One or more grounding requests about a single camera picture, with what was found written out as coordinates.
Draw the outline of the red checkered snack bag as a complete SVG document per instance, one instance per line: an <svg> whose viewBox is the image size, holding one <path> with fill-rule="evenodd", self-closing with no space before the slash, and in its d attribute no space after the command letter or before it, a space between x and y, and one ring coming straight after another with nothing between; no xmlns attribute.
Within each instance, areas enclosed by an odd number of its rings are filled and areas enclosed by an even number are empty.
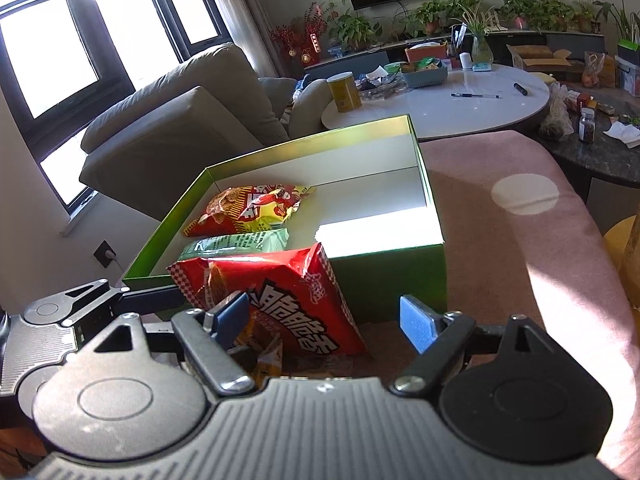
<svg viewBox="0 0 640 480"><path fill-rule="evenodd" d="M287 356L333 358L369 353L320 243L284 252L196 257L167 268L192 306L210 310L245 292L250 315L279 335Z"/></svg>

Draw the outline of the pale green snack bag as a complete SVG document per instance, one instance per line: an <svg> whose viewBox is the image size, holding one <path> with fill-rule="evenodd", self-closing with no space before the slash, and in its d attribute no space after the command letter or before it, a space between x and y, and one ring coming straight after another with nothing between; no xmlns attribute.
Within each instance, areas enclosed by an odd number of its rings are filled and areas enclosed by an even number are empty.
<svg viewBox="0 0 640 480"><path fill-rule="evenodd" d="M202 238L186 245L177 260L282 252L289 237L288 230L282 228Z"/></svg>

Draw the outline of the red yellow chip bag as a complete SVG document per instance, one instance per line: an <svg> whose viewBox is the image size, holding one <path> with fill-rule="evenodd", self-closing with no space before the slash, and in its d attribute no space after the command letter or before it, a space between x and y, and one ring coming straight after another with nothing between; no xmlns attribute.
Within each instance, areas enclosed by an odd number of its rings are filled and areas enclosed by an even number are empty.
<svg viewBox="0 0 640 480"><path fill-rule="evenodd" d="M212 237L280 229L314 192L314 186L285 184L227 188L182 232L186 237Z"/></svg>

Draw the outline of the green cardboard box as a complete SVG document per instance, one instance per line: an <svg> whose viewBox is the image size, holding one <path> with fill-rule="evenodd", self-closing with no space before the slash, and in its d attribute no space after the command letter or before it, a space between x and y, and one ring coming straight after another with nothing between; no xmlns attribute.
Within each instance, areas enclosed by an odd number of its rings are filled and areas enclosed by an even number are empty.
<svg viewBox="0 0 640 480"><path fill-rule="evenodd" d="M303 184L315 191L285 223L292 249L323 245L357 323L396 318L412 295L447 307L445 241L408 116L331 130L209 166L183 193L122 278L168 285L183 228L226 188Z"/></svg>

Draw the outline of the white round table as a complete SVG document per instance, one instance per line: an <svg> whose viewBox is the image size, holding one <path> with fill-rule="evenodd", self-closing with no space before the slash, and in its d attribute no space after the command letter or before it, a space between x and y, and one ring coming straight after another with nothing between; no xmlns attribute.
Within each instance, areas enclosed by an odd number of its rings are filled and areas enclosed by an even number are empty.
<svg viewBox="0 0 640 480"><path fill-rule="evenodd" d="M522 96L518 82L528 91ZM454 92L498 94L501 99L459 99ZM339 113L334 103L323 111L322 125L339 129L407 115L421 141L538 126L548 112L550 91L538 77L496 64L489 72L453 70L439 86L413 89L387 99L364 101L356 110Z"/></svg>

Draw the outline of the black pen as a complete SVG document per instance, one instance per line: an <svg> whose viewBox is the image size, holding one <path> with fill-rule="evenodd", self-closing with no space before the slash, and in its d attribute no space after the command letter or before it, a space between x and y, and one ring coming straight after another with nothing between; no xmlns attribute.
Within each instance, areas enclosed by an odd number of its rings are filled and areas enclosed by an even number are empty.
<svg viewBox="0 0 640 480"><path fill-rule="evenodd" d="M498 94L483 94L483 93L472 93L472 92L454 92L451 93L453 98L459 99L501 99L501 96Z"/></svg>

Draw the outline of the dark glass jar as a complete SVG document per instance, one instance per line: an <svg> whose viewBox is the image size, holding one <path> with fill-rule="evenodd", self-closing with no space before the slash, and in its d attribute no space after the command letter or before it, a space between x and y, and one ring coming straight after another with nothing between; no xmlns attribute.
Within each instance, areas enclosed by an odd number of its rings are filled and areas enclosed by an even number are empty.
<svg viewBox="0 0 640 480"><path fill-rule="evenodd" d="M596 112L589 107L583 107L580 111L578 124L578 139L585 144L593 144L596 136Z"/></svg>

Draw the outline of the yellow cylindrical can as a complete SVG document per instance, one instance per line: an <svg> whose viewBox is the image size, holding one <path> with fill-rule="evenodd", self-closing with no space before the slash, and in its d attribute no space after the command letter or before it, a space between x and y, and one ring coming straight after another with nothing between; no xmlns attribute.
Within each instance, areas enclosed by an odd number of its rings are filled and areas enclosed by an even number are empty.
<svg viewBox="0 0 640 480"><path fill-rule="evenodd" d="M329 77L329 85L333 101L339 113L348 113L361 106L360 96L352 72L343 72Z"/></svg>

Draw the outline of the dark round side table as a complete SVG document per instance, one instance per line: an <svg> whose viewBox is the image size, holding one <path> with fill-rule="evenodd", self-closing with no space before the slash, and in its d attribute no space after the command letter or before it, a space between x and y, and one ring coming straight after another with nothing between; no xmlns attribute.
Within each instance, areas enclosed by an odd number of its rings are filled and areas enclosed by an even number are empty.
<svg viewBox="0 0 640 480"><path fill-rule="evenodd" d="M552 140L534 130L529 136L540 143L555 159L574 188L588 188L592 178L619 184L627 188L639 187L639 149L627 148L622 141L607 136L611 118L596 111L594 142L585 144L578 139L580 114L571 108L568 117L574 132L560 140Z"/></svg>

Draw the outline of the black marker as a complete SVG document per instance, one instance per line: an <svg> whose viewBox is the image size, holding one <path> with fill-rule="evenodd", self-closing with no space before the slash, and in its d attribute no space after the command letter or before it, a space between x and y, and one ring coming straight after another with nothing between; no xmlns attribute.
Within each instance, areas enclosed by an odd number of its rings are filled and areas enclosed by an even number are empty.
<svg viewBox="0 0 640 480"><path fill-rule="evenodd" d="M523 86L521 86L518 82L514 82L513 87L515 90L521 93L522 96L528 96L528 91Z"/></svg>

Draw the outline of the blue snack basket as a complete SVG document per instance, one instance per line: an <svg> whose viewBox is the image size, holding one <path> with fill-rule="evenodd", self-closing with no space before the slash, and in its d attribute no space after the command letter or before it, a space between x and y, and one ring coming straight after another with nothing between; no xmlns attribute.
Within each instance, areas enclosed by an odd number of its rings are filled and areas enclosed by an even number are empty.
<svg viewBox="0 0 640 480"><path fill-rule="evenodd" d="M402 79L410 89L421 89L434 87L443 84L448 77L446 66L436 66L428 70L417 70L416 72L401 73Z"/></svg>

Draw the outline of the white crumpled tissue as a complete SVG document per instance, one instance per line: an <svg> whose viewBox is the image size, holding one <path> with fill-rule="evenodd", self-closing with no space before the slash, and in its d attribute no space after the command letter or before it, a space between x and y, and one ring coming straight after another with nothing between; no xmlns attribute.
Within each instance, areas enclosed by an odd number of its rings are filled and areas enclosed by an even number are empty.
<svg viewBox="0 0 640 480"><path fill-rule="evenodd" d="M640 145L640 129L633 125L613 122L611 127L605 130L604 133L612 139L623 142L626 148L638 148Z"/></svg>

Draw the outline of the open cardboard box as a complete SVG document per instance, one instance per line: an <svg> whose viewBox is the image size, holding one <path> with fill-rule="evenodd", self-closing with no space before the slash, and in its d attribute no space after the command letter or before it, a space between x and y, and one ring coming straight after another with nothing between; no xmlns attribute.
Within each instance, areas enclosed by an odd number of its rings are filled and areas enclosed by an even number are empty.
<svg viewBox="0 0 640 480"><path fill-rule="evenodd" d="M524 72L545 72L546 70L567 70L570 61L567 57L570 51L559 50L552 52L547 46L506 46L512 56L514 67Z"/></svg>

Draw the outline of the red decorative branches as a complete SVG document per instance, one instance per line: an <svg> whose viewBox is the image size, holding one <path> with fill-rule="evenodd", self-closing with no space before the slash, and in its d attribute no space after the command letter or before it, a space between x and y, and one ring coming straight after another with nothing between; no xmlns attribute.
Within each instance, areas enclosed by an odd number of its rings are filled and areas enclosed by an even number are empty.
<svg viewBox="0 0 640 480"><path fill-rule="evenodd" d="M327 30L322 6L313 2L303 16L271 29L269 37L290 58L299 58L303 66L311 66L320 61L320 39Z"/></svg>

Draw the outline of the glass vase with plant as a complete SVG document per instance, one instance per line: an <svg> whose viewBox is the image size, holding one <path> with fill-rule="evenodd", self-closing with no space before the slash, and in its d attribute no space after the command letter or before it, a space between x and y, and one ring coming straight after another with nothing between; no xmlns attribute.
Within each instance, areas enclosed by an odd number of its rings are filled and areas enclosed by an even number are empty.
<svg viewBox="0 0 640 480"><path fill-rule="evenodd" d="M461 16L457 24L451 29L451 43L456 50L460 49L466 34L473 37L471 58L474 65L494 62L494 54L487 41L487 35L491 27L495 24L495 12L493 8L483 9L481 3L474 6L459 4Z"/></svg>

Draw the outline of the wall power socket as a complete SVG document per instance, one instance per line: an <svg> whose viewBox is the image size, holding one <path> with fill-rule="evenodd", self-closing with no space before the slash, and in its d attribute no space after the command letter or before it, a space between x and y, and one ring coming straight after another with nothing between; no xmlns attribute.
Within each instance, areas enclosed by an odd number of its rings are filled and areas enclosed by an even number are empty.
<svg viewBox="0 0 640 480"><path fill-rule="evenodd" d="M117 259L113 248L111 248L111 245L108 244L106 240L99 244L93 253L93 257L96 258L96 261L104 268L108 268L110 264Z"/></svg>

